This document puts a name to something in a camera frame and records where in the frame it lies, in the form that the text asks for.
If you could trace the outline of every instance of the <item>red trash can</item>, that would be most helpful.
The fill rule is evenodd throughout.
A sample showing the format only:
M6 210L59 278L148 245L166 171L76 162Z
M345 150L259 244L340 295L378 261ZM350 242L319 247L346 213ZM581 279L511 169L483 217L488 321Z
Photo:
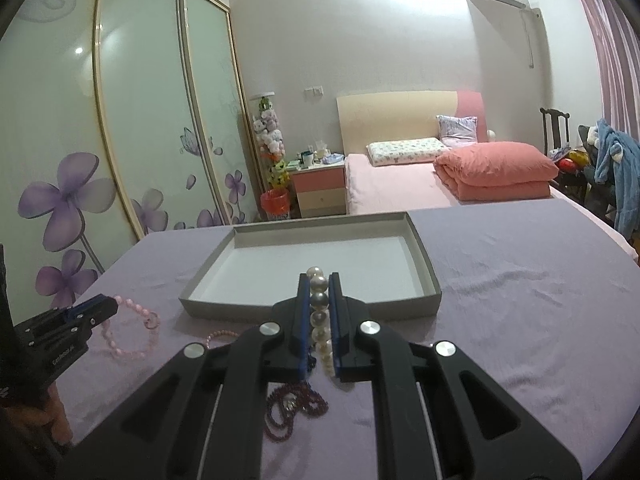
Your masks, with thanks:
M289 191L285 187L270 189L260 196L260 205L267 213L267 219L289 220L290 202Z

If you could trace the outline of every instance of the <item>butterfly decal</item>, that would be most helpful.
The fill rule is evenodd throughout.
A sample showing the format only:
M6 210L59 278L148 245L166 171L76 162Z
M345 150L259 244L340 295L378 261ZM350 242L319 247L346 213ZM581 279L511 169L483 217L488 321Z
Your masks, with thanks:
M200 147L198 146L198 139L196 138L196 134L194 134L190 129L184 129L184 135L180 136L180 140L182 141L182 148L180 149L180 153L188 152L191 155L200 156ZM222 148L213 147L213 137L209 137L209 149L213 152L214 155L222 155Z

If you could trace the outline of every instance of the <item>clothing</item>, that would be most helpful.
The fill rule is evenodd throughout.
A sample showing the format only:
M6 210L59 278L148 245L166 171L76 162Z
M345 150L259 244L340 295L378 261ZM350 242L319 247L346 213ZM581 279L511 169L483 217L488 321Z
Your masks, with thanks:
M598 122L598 139L595 181L606 183L607 173L613 165L616 183L614 227L629 240L633 231L640 227L640 146L626 133L614 130L604 119Z

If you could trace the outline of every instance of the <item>nightstand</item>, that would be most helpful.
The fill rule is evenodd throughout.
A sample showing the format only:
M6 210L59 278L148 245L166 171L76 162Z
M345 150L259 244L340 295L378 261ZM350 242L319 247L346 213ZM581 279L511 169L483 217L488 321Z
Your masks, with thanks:
M344 162L314 164L289 175L296 189L302 218L347 213Z

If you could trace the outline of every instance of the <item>glass wardrobe door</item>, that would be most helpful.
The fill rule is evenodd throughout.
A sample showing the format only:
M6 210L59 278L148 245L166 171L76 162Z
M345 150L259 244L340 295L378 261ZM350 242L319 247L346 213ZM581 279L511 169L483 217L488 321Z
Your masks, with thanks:
M177 0L101 4L107 128L143 231L222 224L194 134Z
M232 223L252 222L258 207L249 176L251 158L242 146L246 129L226 12L207 0L185 3L193 79L204 131L214 147L216 180Z
M95 0L25 0L0 41L0 243L14 323L70 306L134 243L95 108Z

